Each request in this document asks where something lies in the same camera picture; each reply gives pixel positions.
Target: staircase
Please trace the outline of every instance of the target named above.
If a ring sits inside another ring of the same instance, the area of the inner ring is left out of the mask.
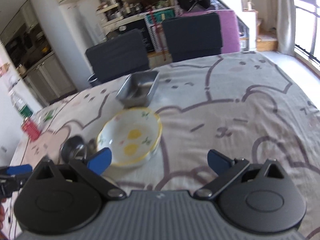
[[[243,36],[240,34],[243,50],[277,49],[276,34],[261,29],[263,20],[258,18],[258,11],[252,10],[251,0],[212,0],[212,5],[217,7],[216,4],[219,4],[218,9],[232,9],[237,14],[240,32],[243,32]]]

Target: window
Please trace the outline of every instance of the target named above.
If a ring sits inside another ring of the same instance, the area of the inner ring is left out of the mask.
[[[296,48],[320,64],[320,0],[294,0]]]

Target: table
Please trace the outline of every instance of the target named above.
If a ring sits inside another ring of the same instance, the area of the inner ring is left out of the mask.
[[[307,202],[299,231],[309,239],[320,231],[320,114],[277,65],[258,52],[222,54],[159,68],[159,87],[149,108],[159,113],[163,133],[155,157],[135,169],[110,167],[112,178],[132,189],[200,188],[216,177],[207,165],[209,149],[253,163],[277,159]],[[126,77],[72,95],[54,105],[55,117],[36,142],[24,137],[11,165],[35,166],[45,155],[60,163],[68,137],[95,139],[122,105],[115,96]],[[5,204],[3,232],[20,233],[8,216],[17,193]]]

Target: hand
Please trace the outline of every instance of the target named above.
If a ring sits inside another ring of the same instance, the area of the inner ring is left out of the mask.
[[[6,202],[6,201],[7,201],[6,198],[1,199],[1,203],[4,203],[4,202]],[[0,206],[0,229],[3,228],[4,215],[5,215],[4,207],[3,207],[3,205],[1,204],[1,206]]]

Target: yellow rim bowl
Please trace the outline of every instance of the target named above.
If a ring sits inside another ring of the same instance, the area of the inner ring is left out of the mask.
[[[125,109],[104,125],[96,140],[97,151],[110,148],[112,166],[140,166],[155,154],[161,134],[160,116],[151,109]]]

